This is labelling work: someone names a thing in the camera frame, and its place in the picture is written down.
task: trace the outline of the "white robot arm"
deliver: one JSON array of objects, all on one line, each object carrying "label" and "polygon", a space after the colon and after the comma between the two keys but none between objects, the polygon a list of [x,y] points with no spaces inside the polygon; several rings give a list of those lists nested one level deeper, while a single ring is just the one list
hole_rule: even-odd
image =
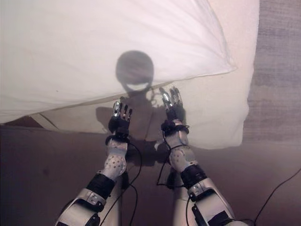
[{"label": "white robot arm", "polygon": [[234,220],[234,213],[198,164],[188,146],[188,126],[183,125],[184,109],[177,88],[170,90],[171,97],[160,90],[166,106],[167,120],[161,125],[164,141],[170,150],[170,165],[181,175],[189,198],[194,202],[192,212],[198,226],[247,225]]},{"label": "white robot arm", "polygon": [[[225,198],[195,159],[188,146],[188,126],[183,125],[183,107],[178,89],[173,88],[170,96],[161,89],[166,106],[167,120],[161,125],[164,140],[169,147],[169,162],[181,175],[189,198],[194,202],[192,212],[198,226],[235,226],[246,225],[235,221],[234,214]],[[113,133],[106,140],[108,157],[104,169],[97,172],[78,196],[62,211],[56,226],[98,226],[106,199],[112,192],[117,177],[127,167],[126,153],[128,144],[128,127],[132,109],[127,112],[126,105],[116,102],[109,129]]]},{"label": "white robot arm", "polygon": [[101,212],[106,199],[111,194],[117,177],[122,175],[127,167],[125,159],[128,144],[128,127],[132,109],[127,112],[125,105],[115,102],[113,115],[109,122],[109,129],[113,133],[106,140],[108,156],[104,169],[97,172],[86,188],[62,211],[56,226],[99,226]]}]

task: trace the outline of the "robot finger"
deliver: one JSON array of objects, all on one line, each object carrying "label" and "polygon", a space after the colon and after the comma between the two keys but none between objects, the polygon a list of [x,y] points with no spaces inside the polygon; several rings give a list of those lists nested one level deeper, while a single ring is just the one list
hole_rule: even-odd
[{"label": "robot finger", "polygon": [[127,105],[125,105],[124,106],[124,111],[123,111],[123,115],[122,115],[122,119],[126,119],[126,115],[127,115],[127,108],[128,108],[128,106]]},{"label": "robot finger", "polygon": [[128,121],[128,122],[131,121],[132,113],[133,113],[133,110],[130,109],[130,110],[128,111],[128,117],[127,117],[127,121]]},{"label": "robot finger", "polygon": [[170,89],[170,95],[171,95],[171,100],[172,100],[173,104],[178,104],[179,97],[178,97],[178,94],[177,94],[177,92],[175,90],[175,87],[172,87]]},{"label": "robot finger", "polygon": [[175,91],[175,94],[177,96],[177,103],[178,103],[178,105],[183,106],[183,101],[182,101],[182,97],[181,97],[181,94],[179,92],[179,89],[176,88],[176,87],[174,87],[174,91]]},{"label": "robot finger", "polygon": [[118,117],[120,115],[120,109],[122,108],[122,104],[118,101],[116,101],[114,103],[114,106],[113,106],[113,116],[114,117]]},{"label": "robot finger", "polygon": [[165,90],[162,87],[160,87],[159,90],[161,92],[162,100],[163,100],[163,103],[164,103],[165,107],[167,109],[172,108],[173,102],[171,101],[171,98],[170,98],[169,94],[166,93]]}]

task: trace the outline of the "pillow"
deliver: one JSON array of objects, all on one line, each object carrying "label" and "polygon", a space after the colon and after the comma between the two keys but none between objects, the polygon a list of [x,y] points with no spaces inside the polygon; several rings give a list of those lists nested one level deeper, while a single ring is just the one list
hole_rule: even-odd
[{"label": "pillow", "polygon": [[206,0],[5,0],[0,122],[234,70]]}]

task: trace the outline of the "white fabric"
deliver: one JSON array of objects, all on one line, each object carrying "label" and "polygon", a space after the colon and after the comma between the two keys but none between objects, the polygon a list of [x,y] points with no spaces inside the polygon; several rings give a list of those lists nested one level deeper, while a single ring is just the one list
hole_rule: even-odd
[{"label": "white fabric", "polygon": [[[220,20],[230,52],[238,69],[228,74],[205,76],[174,82],[181,92],[190,125],[190,144],[216,149],[241,144],[243,122],[248,113],[247,97],[253,74],[259,21],[259,0],[210,0]],[[152,107],[143,95],[132,98],[134,108],[131,135],[135,139],[158,140],[164,108],[155,92]],[[114,101],[104,104],[77,106],[43,113],[62,130],[106,133],[105,129]],[[57,129],[40,116],[34,116],[45,128]]]},{"label": "white fabric", "polygon": [[0,122],[125,92],[120,55],[147,54],[153,84],[234,69],[207,0],[1,0]]}]

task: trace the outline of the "wire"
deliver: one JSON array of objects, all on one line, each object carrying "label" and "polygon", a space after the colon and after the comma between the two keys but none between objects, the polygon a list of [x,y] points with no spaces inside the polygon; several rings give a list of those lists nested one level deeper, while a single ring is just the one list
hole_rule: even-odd
[{"label": "wire", "polygon": [[188,198],[187,200],[187,203],[186,203],[186,211],[185,211],[185,216],[186,216],[186,224],[187,226],[189,226],[189,223],[188,223],[188,216],[187,216],[187,211],[188,211],[188,204],[189,204],[189,201],[190,201],[190,197]]},{"label": "wire", "polygon": [[163,165],[162,165],[162,167],[161,167],[161,170],[160,170],[159,177],[158,177],[158,179],[157,179],[156,185],[157,185],[157,186],[172,187],[172,188],[185,187],[184,185],[174,186],[174,185],[168,185],[168,184],[159,183],[159,182],[160,182],[160,179],[161,179],[162,172],[163,172],[163,168],[164,168],[165,164],[167,163],[167,160],[168,160],[168,157],[169,157],[169,155],[170,155],[170,153],[171,153],[171,150],[172,150],[172,149],[175,149],[176,147],[184,146],[184,145],[179,145],[179,146],[176,146],[176,147],[171,148],[170,145],[169,145],[169,144],[167,143],[167,141],[166,141],[164,131],[162,131],[162,136],[163,136],[163,139],[164,139],[164,143],[165,143],[165,144],[167,145],[167,147],[168,147],[168,155],[167,155],[167,157],[166,157],[166,159],[165,159],[165,161],[164,161],[164,163],[163,163]]},{"label": "wire", "polygon": [[275,187],[275,189],[272,191],[272,193],[269,195],[268,199],[265,201],[264,205],[262,206],[262,208],[260,209],[260,211],[258,212],[255,221],[254,221],[254,225],[256,225],[256,221],[258,219],[258,217],[260,216],[261,212],[263,211],[264,207],[267,205],[268,201],[270,200],[270,198],[272,197],[272,195],[274,194],[274,192],[283,184],[285,184],[287,181],[289,181],[290,179],[292,179],[293,177],[295,177],[299,172],[301,171],[301,168],[299,170],[297,170],[296,173],[294,173],[290,178],[286,179],[285,181],[283,181],[282,183],[280,183],[277,187]]},{"label": "wire", "polygon": [[[135,182],[135,180],[139,177],[139,175],[140,175],[140,173],[141,173],[141,169],[142,169],[142,155],[141,155],[140,150],[139,150],[134,144],[132,144],[132,143],[130,143],[130,142],[129,142],[128,144],[131,145],[131,146],[133,146],[133,147],[136,149],[136,151],[139,153],[139,157],[140,157],[140,167],[139,167],[139,171],[138,171],[136,177],[134,177],[134,179],[130,182],[129,186],[131,186],[131,185]],[[119,198],[123,195],[123,193],[124,193],[127,189],[128,189],[128,187],[127,187],[125,190],[123,190],[123,191],[121,192],[121,194],[117,197],[117,199],[116,199],[115,202],[112,204],[112,206],[109,208],[108,212],[107,212],[106,215],[104,216],[103,221],[101,222],[101,224],[100,224],[99,226],[103,225],[104,220],[105,220],[105,219],[107,218],[107,216],[109,215],[109,212],[113,209],[114,205],[117,203],[117,201],[119,200]]]},{"label": "wire", "polygon": [[138,192],[137,192],[137,189],[135,188],[134,185],[130,185],[130,186],[135,190],[135,193],[136,193],[135,208],[134,208],[134,211],[133,211],[133,214],[132,214],[132,217],[131,217],[131,221],[130,221],[130,224],[129,224],[129,225],[132,225],[133,219],[134,219],[134,216],[135,216],[135,213],[136,213],[136,209],[137,209],[137,204],[138,204]]}]

